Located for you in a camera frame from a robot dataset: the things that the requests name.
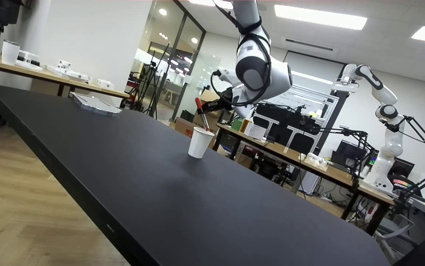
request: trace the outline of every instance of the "chair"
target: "chair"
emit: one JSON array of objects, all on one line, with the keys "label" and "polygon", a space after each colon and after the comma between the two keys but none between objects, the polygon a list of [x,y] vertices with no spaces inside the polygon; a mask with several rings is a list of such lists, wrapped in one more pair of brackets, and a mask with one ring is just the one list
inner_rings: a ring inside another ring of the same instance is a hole
[{"label": "chair", "polygon": [[[351,222],[356,216],[361,218],[363,223],[369,222],[377,208],[378,205],[373,208],[370,214],[367,214],[366,209],[359,204],[356,213],[353,214],[353,217],[348,222]],[[394,221],[401,221],[399,224],[406,222],[407,225],[402,227]],[[395,263],[418,245],[408,234],[408,231],[414,225],[414,222],[402,214],[395,216],[393,221],[383,218],[378,225],[377,231],[374,233],[374,238],[390,263]]]}]

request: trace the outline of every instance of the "air conditioning vent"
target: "air conditioning vent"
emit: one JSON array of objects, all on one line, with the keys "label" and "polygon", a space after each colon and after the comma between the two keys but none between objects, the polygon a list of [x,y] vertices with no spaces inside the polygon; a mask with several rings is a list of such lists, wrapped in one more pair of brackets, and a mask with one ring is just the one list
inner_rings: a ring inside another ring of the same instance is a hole
[{"label": "air conditioning vent", "polygon": [[339,48],[336,47],[326,47],[324,45],[312,44],[310,42],[304,42],[301,40],[291,39],[287,37],[282,37],[282,42],[288,50],[294,52],[302,52],[304,54],[336,57],[337,53],[339,52]]}]

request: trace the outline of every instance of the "wooden floor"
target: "wooden floor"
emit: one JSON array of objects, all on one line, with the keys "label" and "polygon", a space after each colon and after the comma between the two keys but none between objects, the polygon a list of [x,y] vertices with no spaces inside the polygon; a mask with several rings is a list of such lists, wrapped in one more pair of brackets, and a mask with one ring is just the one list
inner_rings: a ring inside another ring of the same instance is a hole
[{"label": "wooden floor", "polygon": [[[312,203],[340,216],[320,199]],[[128,265],[15,131],[0,133],[0,266]]]}]

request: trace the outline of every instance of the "whiteboard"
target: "whiteboard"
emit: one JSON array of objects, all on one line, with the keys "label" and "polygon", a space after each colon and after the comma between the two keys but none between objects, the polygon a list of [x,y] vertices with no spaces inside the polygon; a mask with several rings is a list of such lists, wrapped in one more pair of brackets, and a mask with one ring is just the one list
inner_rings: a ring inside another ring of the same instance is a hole
[{"label": "whiteboard", "polygon": [[317,110],[322,110],[324,108],[324,103],[320,103],[319,101],[312,99],[306,99],[305,96],[299,96],[293,91],[293,89],[289,89],[278,96],[267,99],[265,102],[276,105],[285,105],[291,108],[297,108],[298,106],[304,105],[306,109],[303,109],[302,113],[309,113],[311,111],[316,113]]}]

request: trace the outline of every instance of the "monitor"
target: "monitor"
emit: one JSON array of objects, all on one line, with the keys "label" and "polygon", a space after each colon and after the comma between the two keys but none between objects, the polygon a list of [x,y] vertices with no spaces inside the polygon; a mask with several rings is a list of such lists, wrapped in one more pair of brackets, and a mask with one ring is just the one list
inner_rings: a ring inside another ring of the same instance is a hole
[{"label": "monitor", "polygon": [[336,152],[351,160],[362,158],[367,153],[363,147],[359,148],[357,145],[344,140],[341,141]]},{"label": "monitor", "polygon": [[395,158],[395,162],[393,163],[393,166],[391,167],[388,174],[390,175],[393,174],[393,170],[395,168],[399,168],[400,170],[403,170],[405,177],[408,177],[414,166],[415,166],[414,163],[402,160],[400,158]]}]

